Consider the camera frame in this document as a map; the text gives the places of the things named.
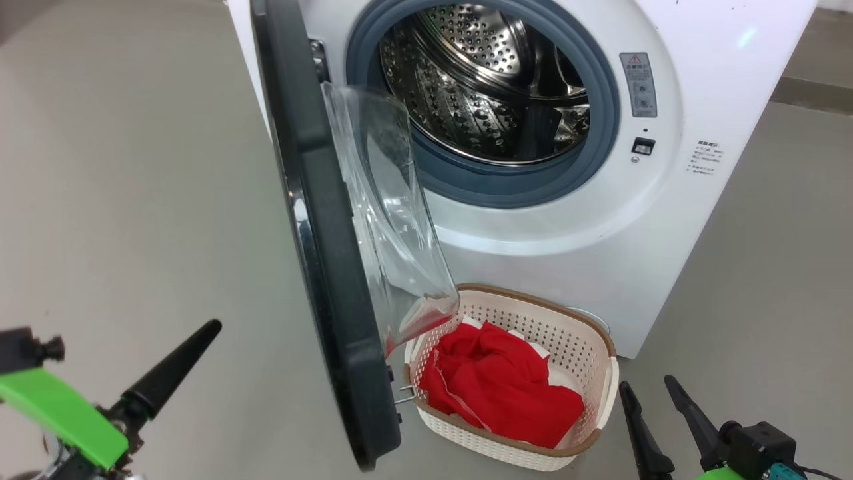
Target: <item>brown basket rim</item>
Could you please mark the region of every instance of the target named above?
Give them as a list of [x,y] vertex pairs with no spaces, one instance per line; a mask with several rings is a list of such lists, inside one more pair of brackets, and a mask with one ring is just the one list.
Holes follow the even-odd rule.
[[[527,295],[524,293],[520,293],[514,290],[502,289],[500,287],[495,287],[491,285],[485,284],[459,284],[456,286],[459,291],[463,290],[472,290],[479,291],[483,293],[490,293],[499,296],[506,296],[507,298],[513,298],[514,300],[525,301],[527,303],[547,308],[548,310],[552,310],[556,313],[563,314],[567,317],[571,317],[575,320],[579,320],[584,322],[586,325],[595,330],[596,333],[601,336],[601,339],[604,340],[604,343],[607,345],[607,352],[611,357],[616,356],[616,348],[613,346],[613,340],[611,340],[610,336],[607,335],[607,332],[604,330],[598,322],[591,319],[589,316],[584,315],[583,313],[576,312],[569,308],[563,307],[552,301],[544,300],[543,298],[539,298],[532,295]],[[403,380],[409,385],[412,384],[411,371],[409,369],[409,364],[403,365]],[[512,438],[506,438],[505,436],[500,436],[490,431],[486,431],[480,428],[477,428],[463,419],[455,419],[446,413],[442,413],[435,408],[429,406],[428,403],[423,401],[420,397],[416,397],[414,399],[415,405],[423,410],[424,412],[429,413],[433,417],[443,420],[449,424],[454,425],[455,427],[461,428],[464,431],[472,433],[476,436],[481,436],[488,440],[492,440],[493,442],[501,443],[502,445],[506,445],[508,447],[517,448],[519,450],[524,450],[526,452],[531,452],[533,454],[540,454],[547,457],[553,458],[566,458],[566,457],[574,457],[576,455],[582,454],[583,452],[589,450],[590,447],[598,440],[601,436],[601,429],[595,428],[592,430],[589,435],[583,439],[583,442],[572,448],[564,448],[561,450],[555,450],[551,448],[539,447],[538,445],[533,445],[527,442],[521,442],[518,440],[513,440]]]

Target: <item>red cloth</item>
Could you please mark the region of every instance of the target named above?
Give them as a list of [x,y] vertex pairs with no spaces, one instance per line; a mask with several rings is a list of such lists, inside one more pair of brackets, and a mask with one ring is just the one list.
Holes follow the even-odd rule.
[[443,336],[418,386],[440,412],[545,448],[555,448],[583,413],[577,392],[548,385],[547,359],[490,323]]

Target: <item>floor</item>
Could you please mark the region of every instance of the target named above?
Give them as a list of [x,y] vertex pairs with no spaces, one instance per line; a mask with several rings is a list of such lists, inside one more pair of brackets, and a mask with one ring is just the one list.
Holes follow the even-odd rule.
[[[143,432],[139,471],[358,477],[226,8],[0,8],[0,326],[61,333],[67,361],[51,370],[109,404],[221,316],[224,334]],[[820,50],[819,37],[804,44]],[[837,50],[848,66],[850,46]],[[812,73],[809,61],[798,52],[787,73]],[[806,79],[853,86],[849,71]],[[676,477],[698,476],[699,456],[667,373],[716,423],[767,420],[800,463],[853,471],[851,132],[853,117],[768,105],[644,350],[622,363]],[[364,478],[636,478],[618,407],[599,444],[551,474],[457,448],[401,412],[403,446]],[[8,408],[0,424],[0,474],[44,462],[37,430]]]

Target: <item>perforated basket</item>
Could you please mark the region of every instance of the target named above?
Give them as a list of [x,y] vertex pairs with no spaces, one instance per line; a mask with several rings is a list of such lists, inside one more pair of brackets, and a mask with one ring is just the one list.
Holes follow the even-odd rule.
[[[475,452],[532,470],[554,471],[592,447],[616,400],[619,366],[616,349],[604,329],[591,318],[550,301],[480,284],[459,285],[459,313],[449,322],[406,344],[403,377],[415,388],[415,405],[430,430]],[[516,330],[550,353],[550,362],[573,374],[584,411],[557,449],[519,442],[474,427],[429,406],[417,389],[424,365],[438,340],[465,316]]]

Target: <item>transparent glass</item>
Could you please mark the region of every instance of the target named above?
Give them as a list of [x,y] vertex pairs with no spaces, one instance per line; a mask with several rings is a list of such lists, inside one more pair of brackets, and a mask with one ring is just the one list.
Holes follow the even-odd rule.
[[459,292],[432,226],[397,100],[323,84],[340,171],[386,355],[456,314]]

